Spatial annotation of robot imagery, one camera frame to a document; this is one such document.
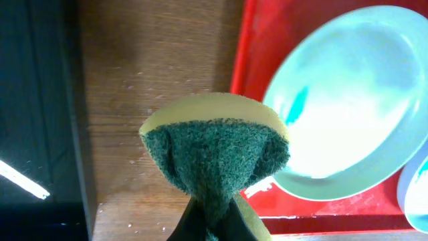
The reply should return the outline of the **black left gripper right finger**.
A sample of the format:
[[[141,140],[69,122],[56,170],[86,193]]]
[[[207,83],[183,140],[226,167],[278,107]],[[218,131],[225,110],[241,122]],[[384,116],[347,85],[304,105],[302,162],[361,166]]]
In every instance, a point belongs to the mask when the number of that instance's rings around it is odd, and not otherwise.
[[[235,200],[229,202],[227,212],[218,221],[215,235],[219,241],[257,241],[245,223]]]

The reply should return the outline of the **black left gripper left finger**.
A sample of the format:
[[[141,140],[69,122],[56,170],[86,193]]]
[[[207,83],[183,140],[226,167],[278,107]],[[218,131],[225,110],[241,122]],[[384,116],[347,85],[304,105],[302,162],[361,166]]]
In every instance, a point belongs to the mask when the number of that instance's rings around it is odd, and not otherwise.
[[[206,235],[207,223],[203,208],[192,197],[167,241],[205,241]]]

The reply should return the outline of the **yellow green sponge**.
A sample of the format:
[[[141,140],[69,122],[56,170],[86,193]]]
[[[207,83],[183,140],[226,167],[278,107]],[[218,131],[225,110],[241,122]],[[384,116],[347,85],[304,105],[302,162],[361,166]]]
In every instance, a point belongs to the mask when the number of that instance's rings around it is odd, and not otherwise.
[[[196,94],[154,112],[139,135],[164,177],[203,208],[205,240],[219,240],[215,227],[231,200],[257,240],[271,239],[240,193],[290,157],[286,126],[273,109],[236,94]]]

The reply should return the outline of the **light green plate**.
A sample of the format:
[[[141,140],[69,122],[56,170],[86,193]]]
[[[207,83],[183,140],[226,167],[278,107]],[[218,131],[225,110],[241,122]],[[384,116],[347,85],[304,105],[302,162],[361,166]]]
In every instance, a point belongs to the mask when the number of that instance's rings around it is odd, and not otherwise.
[[[312,32],[274,74],[263,103],[286,124],[286,193],[333,201],[397,172],[427,139],[427,18],[364,7]]]

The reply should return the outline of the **light blue plate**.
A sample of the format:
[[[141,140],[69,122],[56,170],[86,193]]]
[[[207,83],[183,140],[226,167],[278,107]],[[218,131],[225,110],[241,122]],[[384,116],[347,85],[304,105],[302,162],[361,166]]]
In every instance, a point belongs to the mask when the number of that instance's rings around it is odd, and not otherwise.
[[[418,151],[404,166],[397,186],[397,201],[408,223],[427,233],[427,149]]]

